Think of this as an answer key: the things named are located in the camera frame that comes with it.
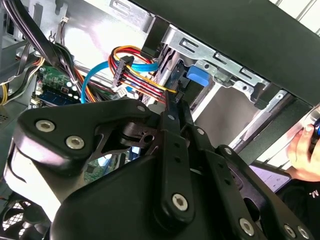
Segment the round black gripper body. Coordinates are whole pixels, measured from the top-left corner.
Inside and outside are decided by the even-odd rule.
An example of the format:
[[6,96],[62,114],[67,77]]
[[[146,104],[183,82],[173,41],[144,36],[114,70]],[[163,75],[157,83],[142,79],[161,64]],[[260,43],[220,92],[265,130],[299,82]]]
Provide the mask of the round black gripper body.
[[223,240],[214,188],[187,134],[160,127],[140,157],[72,193],[52,240]]

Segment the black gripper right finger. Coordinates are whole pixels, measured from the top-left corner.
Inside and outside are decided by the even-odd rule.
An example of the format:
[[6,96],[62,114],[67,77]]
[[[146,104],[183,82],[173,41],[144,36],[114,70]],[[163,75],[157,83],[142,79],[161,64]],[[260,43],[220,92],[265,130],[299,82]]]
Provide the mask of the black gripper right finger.
[[186,101],[178,104],[182,133],[197,158],[194,163],[213,187],[219,203],[213,216],[224,240],[311,240],[310,230],[283,201],[226,145],[214,148],[196,126]]

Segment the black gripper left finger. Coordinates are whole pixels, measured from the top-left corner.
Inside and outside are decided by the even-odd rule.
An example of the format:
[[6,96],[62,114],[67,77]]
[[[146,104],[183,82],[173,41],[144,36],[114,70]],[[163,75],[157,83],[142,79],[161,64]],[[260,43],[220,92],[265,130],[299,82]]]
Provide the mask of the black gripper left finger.
[[17,119],[4,178],[54,222],[67,197],[84,186],[89,162],[139,147],[158,163],[156,219],[188,225],[195,207],[182,132],[194,122],[186,101],[172,93],[165,101],[161,113],[129,98],[27,110]]

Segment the person bare hand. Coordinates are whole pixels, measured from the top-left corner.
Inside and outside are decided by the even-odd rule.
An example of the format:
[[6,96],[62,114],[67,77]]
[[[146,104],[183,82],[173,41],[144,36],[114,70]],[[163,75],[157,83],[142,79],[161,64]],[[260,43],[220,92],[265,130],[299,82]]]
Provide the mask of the person bare hand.
[[293,178],[306,182],[320,181],[320,140],[310,152],[314,126],[307,125],[299,131],[287,148],[291,167],[286,172]]

